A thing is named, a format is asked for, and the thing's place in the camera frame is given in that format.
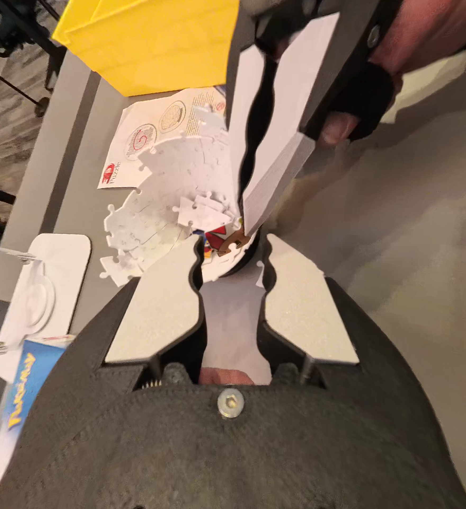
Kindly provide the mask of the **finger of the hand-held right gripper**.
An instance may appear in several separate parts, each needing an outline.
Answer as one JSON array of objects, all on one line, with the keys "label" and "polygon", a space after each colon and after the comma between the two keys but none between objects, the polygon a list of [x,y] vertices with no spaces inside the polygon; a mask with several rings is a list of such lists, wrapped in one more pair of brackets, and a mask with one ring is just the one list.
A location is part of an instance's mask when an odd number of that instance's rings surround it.
[{"label": "finger of the hand-held right gripper", "polygon": [[316,142],[300,131],[300,120],[339,19],[337,12],[310,21],[279,60],[272,117],[256,149],[254,180],[242,196],[247,236],[268,219],[314,151]]},{"label": "finger of the hand-held right gripper", "polygon": [[236,199],[268,204],[274,195],[272,166],[278,156],[274,120],[277,63],[259,48],[239,52],[228,71],[228,139]]}]

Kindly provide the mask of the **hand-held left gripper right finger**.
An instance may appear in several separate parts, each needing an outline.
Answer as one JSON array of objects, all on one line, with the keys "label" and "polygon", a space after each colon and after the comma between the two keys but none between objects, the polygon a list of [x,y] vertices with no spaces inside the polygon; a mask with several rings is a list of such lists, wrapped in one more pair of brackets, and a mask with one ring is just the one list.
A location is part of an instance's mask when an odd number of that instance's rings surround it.
[{"label": "hand-held left gripper right finger", "polygon": [[263,246],[262,285],[256,343],[272,376],[292,364],[306,383],[318,364],[359,364],[324,272],[274,234]]}]

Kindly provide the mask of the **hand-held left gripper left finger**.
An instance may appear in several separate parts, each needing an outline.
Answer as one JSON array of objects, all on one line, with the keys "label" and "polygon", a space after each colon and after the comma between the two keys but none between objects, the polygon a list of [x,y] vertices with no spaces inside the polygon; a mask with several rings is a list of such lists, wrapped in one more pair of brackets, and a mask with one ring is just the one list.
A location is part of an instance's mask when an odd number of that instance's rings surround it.
[{"label": "hand-held left gripper left finger", "polygon": [[207,346],[203,260],[203,238],[192,235],[104,306],[105,367],[139,366],[160,379],[178,363],[198,383]]}]

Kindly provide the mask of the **yellow plastic bin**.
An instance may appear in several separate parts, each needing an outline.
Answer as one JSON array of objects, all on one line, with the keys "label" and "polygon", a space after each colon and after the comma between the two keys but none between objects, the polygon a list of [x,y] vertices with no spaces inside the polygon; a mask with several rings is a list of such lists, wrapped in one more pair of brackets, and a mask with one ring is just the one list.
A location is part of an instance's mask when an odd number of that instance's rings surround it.
[{"label": "yellow plastic bin", "polygon": [[226,83],[239,1],[69,1],[52,38],[125,97]]}]

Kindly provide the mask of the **colourful puzzle ball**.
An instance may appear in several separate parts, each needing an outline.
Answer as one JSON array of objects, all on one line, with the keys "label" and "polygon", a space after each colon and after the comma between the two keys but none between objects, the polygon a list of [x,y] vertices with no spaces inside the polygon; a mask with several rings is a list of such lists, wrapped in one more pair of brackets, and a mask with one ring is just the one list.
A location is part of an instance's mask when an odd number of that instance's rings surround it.
[{"label": "colourful puzzle ball", "polygon": [[114,256],[100,258],[101,279],[122,287],[191,235],[204,241],[204,282],[232,269],[254,238],[241,250],[218,257],[217,250],[243,226],[234,190],[228,132],[224,117],[209,106],[194,107],[202,136],[181,137],[145,152],[141,162],[149,175],[120,207],[108,206],[104,220]]}]

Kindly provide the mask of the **small puzzle piece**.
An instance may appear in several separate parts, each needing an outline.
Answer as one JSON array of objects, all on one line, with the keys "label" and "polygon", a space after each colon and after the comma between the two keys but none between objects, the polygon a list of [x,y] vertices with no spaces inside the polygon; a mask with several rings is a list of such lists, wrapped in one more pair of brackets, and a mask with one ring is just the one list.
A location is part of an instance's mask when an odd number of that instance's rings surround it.
[{"label": "small puzzle piece", "polygon": [[238,230],[232,232],[221,244],[217,250],[218,257],[223,257],[231,252],[241,250],[244,246],[248,245],[251,241],[251,236],[247,236],[244,232],[243,226]]}]

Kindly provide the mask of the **blue puzzle box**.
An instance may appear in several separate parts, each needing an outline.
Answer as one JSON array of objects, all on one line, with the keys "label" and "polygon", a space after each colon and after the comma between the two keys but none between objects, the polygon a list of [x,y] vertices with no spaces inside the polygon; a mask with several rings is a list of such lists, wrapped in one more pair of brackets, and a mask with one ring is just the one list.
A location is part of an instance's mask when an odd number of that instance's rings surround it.
[{"label": "blue puzzle box", "polygon": [[28,413],[46,378],[75,335],[25,340],[0,418],[0,481],[6,473]]}]

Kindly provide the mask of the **person's right hand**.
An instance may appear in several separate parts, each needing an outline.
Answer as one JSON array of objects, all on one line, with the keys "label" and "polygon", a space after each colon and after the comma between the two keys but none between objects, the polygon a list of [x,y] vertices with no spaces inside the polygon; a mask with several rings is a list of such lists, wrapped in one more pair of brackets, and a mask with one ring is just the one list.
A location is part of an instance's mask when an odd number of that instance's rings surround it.
[{"label": "person's right hand", "polygon": [[331,106],[319,142],[333,147],[369,136],[393,105],[407,73],[466,50],[466,1],[403,1],[368,63]]}]

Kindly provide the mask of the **person's left hand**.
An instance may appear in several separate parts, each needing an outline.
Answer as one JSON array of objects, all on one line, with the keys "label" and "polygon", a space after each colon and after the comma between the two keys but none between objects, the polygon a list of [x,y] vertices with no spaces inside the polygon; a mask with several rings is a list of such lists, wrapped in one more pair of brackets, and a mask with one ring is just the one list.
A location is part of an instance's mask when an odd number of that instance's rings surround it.
[{"label": "person's left hand", "polygon": [[243,371],[216,367],[202,367],[199,374],[200,385],[255,385]]}]

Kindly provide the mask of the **white instruction leaflet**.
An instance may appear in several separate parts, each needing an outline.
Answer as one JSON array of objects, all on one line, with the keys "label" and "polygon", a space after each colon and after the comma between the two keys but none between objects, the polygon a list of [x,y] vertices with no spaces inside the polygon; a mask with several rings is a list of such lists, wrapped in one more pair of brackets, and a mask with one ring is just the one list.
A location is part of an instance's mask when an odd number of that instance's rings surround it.
[{"label": "white instruction leaflet", "polygon": [[181,137],[201,137],[203,124],[195,116],[195,106],[209,106],[213,113],[223,117],[226,107],[223,88],[184,89],[125,108],[97,188],[136,188],[151,175],[150,169],[141,162],[143,153],[155,155],[159,145]]}]

